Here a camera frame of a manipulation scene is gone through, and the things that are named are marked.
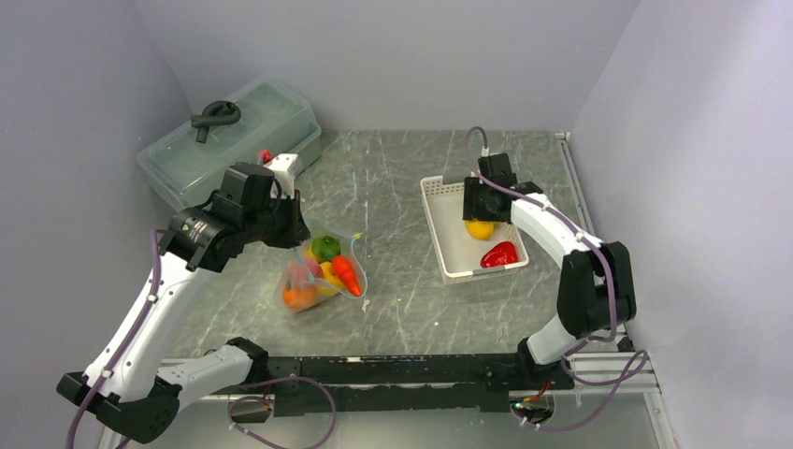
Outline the yellow toy lemon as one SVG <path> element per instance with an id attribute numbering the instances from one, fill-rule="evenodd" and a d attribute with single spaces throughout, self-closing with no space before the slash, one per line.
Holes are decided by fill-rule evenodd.
<path id="1" fill-rule="evenodd" d="M 477 240 L 490 240 L 497 229 L 495 222 L 470 220 L 464 224 L 468 234 Z"/>

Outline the pink toy peach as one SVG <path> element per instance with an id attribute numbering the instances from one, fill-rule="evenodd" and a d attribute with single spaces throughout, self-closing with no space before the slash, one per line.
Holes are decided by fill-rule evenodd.
<path id="1" fill-rule="evenodd" d="M 302 290 L 322 277 L 323 271 L 313 258 L 292 259 L 286 271 L 286 289 Z"/>

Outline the clear zip top bag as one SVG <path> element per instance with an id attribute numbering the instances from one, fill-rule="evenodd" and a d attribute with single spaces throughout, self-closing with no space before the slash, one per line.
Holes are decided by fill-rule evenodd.
<path id="1" fill-rule="evenodd" d="M 274 302 L 300 313 L 337 297 L 363 298 L 368 277 L 359 256 L 362 235 L 318 219 L 308 220 L 308 228 L 310 238 L 289 254 L 272 294 Z"/>

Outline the orange toy carrot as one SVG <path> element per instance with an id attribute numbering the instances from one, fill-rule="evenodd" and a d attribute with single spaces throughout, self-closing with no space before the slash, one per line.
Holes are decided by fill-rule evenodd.
<path id="1" fill-rule="evenodd" d="M 344 255 L 340 254 L 332 259 L 331 264 L 336 277 L 341 281 L 348 292 L 354 297 L 361 297 L 363 295 L 363 291 L 357 280 L 356 274 L 353 270 L 353 265 L 350 260 Z"/>

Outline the orange toy orange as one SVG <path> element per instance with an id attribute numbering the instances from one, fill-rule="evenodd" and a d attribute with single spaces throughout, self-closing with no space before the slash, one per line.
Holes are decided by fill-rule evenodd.
<path id="1" fill-rule="evenodd" d="M 304 311 L 313 307 L 317 302 L 317 296 L 317 289 L 313 285 L 281 290 L 282 303 L 291 311 Z"/>

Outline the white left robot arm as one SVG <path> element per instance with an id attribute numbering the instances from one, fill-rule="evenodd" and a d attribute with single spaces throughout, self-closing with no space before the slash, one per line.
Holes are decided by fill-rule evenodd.
<path id="1" fill-rule="evenodd" d="M 171 368 L 162 362 L 195 297 L 230 260 L 251 244 L 294 249 L 310 237 L 295 187 L 301 168 L 290 153 L 233 164 L 205 201 L 153 231 L 151 273 L 132 308 L 86 369 L 62 377 L 58 393 L 123 442 L 146 444 L 211 393 L 233 385 L 261 390 L 270 378 L 268 354 L 244 338 Z"/>

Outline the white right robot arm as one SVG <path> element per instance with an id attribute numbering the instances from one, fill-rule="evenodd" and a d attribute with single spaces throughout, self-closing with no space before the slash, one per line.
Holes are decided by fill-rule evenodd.
<path id="1" fill-rule="evenodd" d="M 637 313 L 632 266 L 625 244 L 605 242 L 576 225 L 536 184 L 518 182 L 505 153 L 486 155 L 464 180 L 466 220 L 514 225 L 561 270 L 555 315 L 519 345 L 520 384 L 537 388 L 552 363 L 587 340 L 607 340 Z"/>

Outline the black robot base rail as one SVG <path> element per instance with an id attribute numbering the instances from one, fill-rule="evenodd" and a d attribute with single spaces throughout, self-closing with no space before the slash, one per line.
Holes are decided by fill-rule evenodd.
<path id="1" fill-rule="evenodd" d="M 272 356 L 271 379 L 310 378 L 269 388 L 278 417 L 340 412 L 476 409 L 503 413 L 542 393 L 569 391 L 573 380 L 558 364 L 528 367 L 512 353 L 468 355 Z"/>

